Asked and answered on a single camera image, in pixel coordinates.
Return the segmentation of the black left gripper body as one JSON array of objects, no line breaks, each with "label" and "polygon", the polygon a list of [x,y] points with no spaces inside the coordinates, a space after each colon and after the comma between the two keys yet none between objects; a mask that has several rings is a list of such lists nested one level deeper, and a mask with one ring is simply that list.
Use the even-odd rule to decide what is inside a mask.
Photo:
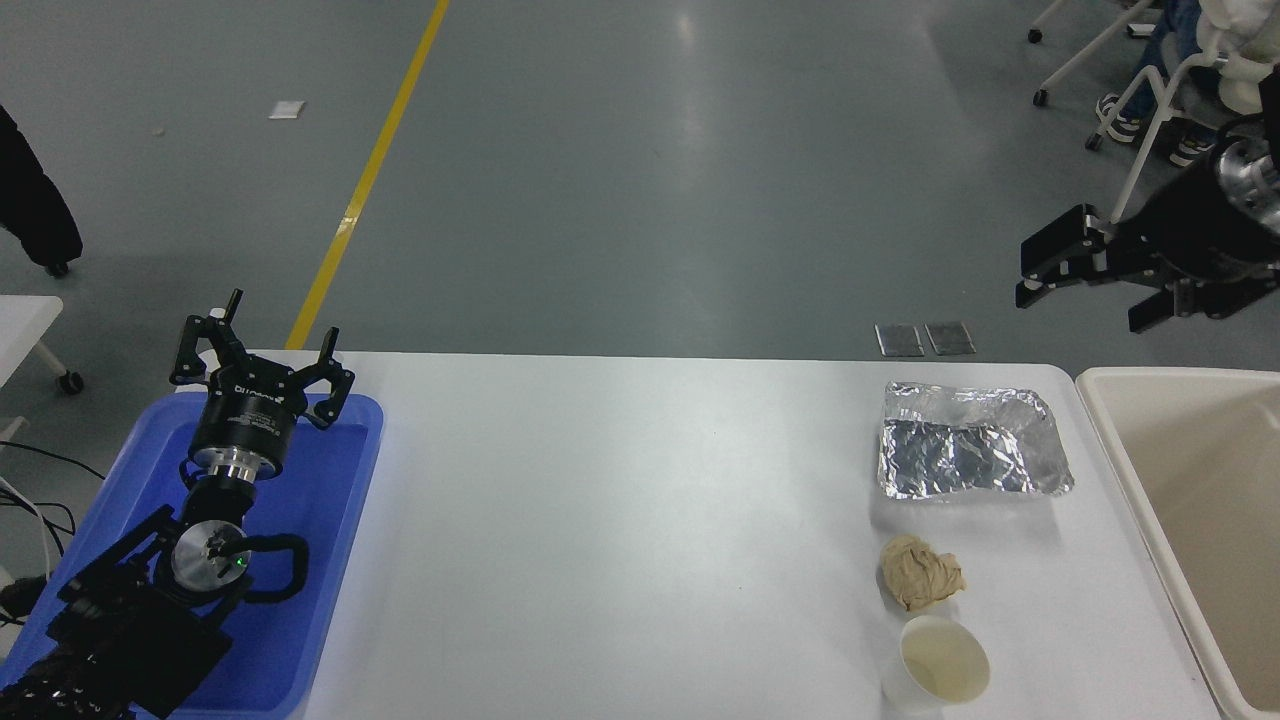
[{"label": "black left gripper body", "polygon": [[225,365],[209,378],[207,402],[189,443],[189,459],[211,466],[216,450],[239,448],[264,466],[283,466],[305,393],[288,389],[293,372],[279,363]]}]

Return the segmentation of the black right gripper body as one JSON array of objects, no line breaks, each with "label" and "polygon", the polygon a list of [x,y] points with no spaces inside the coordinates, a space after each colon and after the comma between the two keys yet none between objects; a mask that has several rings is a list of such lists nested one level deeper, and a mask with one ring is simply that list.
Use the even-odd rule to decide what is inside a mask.
[{"label": "black right gripper body", "polygon": [[1277,264],[1277,163],[1212,150],[1120,222],[1183,275],[1230,283]]}]

